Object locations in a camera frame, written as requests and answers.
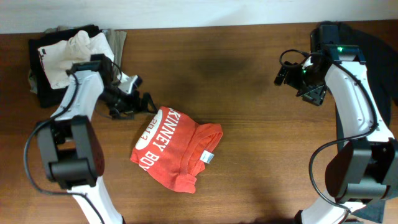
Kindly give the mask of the red t-shirt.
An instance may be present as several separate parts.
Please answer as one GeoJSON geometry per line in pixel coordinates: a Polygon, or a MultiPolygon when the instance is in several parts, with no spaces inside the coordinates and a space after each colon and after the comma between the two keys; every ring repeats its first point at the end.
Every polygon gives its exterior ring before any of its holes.
{"type": "Polygon", "coordinates": [[[197,175],[212,160],[222,136],[220,124],[198,124],[162,106],[134,146],[131,161],[164,187],[193,194],[197,175]]]}

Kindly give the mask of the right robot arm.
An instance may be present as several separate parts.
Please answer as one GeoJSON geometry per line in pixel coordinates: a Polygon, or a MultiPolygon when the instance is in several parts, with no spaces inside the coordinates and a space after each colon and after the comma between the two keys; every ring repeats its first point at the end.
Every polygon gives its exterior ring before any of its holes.
{"type": "Polygon", "coordinates": [[[347,223],[353,212],[389,200],[397,190],[397,139],[385,124],[369,86],[366,58],[358,45],[340,40],[340,27],[327,22],[310,34],[310,51],[299,63],[280,61],[275,85],[321,105],[334,98],[342,148],[325,170],[326,190],[295,223],[347,223]]]}

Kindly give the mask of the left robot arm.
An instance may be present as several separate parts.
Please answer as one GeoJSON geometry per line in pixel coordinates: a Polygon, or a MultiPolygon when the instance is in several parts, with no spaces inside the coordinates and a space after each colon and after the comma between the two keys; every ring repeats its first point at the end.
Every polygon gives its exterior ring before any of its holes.
{"type": "Polygon", "coordinates": [[[105,102],[111,119],[134,119],[157,112],[149,93],[140,94],[142,83],[135,76],[126,88],[113,84],[114,62],[104,54],[88,62],[73,63],[66,71],[70,84],[51,117],[37,124],[36,136],[47,179],[59,192],[39,189],[46,195],[71,196],[89,223],[124,223],[104,184],[104,154],[91,124],[99,100],[105,102]]]}

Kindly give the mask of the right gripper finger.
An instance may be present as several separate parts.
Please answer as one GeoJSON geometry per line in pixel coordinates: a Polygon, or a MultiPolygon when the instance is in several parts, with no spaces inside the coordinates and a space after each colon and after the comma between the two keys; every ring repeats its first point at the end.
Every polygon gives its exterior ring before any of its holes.
{"type": "Polygon", "coordinates": [[[315,106],[321,106],[326,96],[326,85],[310,85],[305,86],[296,94],[297,97],[301,97],[303,101],[310,103],[315,106]]]}
{"type": "Polygon", "coordinates": [[[287,68],[287,65],[292,65],[292,63],[285,61],[284,65],[281,66],[279,72],[274,79],[275,86],[281,86],[282,84],[288,84],[290,80],[291,69],[287,68]]]}

